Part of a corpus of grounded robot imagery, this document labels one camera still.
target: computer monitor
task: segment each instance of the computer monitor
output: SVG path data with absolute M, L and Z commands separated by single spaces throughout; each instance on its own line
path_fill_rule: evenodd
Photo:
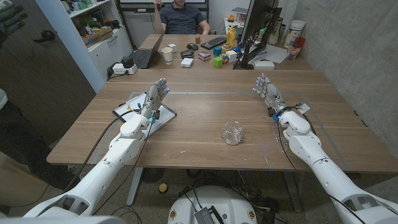
M 272 28 L 276 24 L 276 20 L 280 16 L 282 8 L 278 8 L 279 0 L 251 0 L 244 23 L 241 42 L 244 45 L 244 54 L 240 69 L 253 69 L 249 65 L 249 61 L 257 54 L 263 51 L 267 46 L 267 40 L 271 35 Z M 250 46 L 254 45 L 254 41 L 259 37 L 260 30 L 267 28 L 256 48 L 250 51 Z

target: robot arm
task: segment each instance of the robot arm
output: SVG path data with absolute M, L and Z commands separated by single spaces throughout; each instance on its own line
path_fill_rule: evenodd
M 325 192 L 333 196 L 365 223 L 398 223 L 398 204 L 372 195 L 359 187 L 323 151 L 310 124 L 287 106 L 280 91 L 264 74 L 253 90 L 265 99 L 269 115 L 285 128 L 283 135 L 290 150 L 314 172 Z M 361 223 L 348 209 L 331 198 L 343 223 Z
M 120 133 L 109 144 L 109 151 L 76 187 L 38 204 L 24 218 L 91 215 L 120 168 L 137 156 L 146 138 L 142 130 L 154 123 L 153 115 L 158 113 L 163 98 L 169 92 L 166 83 L 166 79 L 161 78 L 149 88 L 141 113 L 121 126 Z

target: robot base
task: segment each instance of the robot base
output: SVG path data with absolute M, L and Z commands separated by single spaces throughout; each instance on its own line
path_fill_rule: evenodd
M 195 188 L 195 192 L 197 193 L 200 205 L 203 208 L 211 208 L 211 206 L 214 206 L 225 224 L 257 223 L 253 207 L 244 197 L 240 196 L 240 194 L 219 186 L 203 186 Z M 192 201 L 193 206 L 195 206 L 196 210 L 199 212 L 201 208 L 193 190 L 187 192 L 187 197 Z M 170 209 L 168 224 L 198 223 L 195 218 L 195 210 L 187 197 L 183 195 L 174 202 Z M 214 213 L 211 214 L 211 217 L 215 221 L 214 223 L 219 223 Z

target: power strip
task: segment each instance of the power strip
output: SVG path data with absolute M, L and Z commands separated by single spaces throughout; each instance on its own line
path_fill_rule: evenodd
M 128 71 L 127 74 L 133 75 L 137 71 L 137 65 L 134 64 L 131 68 L 124 68 L 123 64 L 117 63 L 112 67 L 112 69 L 113 72 L 117 75 L 123 75 L 126 71 Z

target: gray t-shirt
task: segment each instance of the gray t-shirt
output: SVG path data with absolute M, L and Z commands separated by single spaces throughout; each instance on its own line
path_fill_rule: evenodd
M 166 34 L 196 34 L 197 25 L 205 18 L 195 6 L 175 9 L 171 4 L 160 10 L 160 20 L 167 24 Z

